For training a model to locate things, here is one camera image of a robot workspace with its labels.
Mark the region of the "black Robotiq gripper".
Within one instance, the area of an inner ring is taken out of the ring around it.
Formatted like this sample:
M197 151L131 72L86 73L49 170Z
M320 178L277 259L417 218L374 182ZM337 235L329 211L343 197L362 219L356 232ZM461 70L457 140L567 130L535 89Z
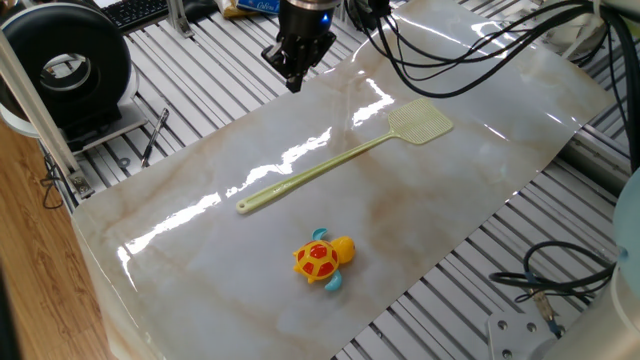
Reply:
M266 47L262 58L285 80L291 93L301 90L303 77L336 41L330 31L334 0L282 0L277 44Z

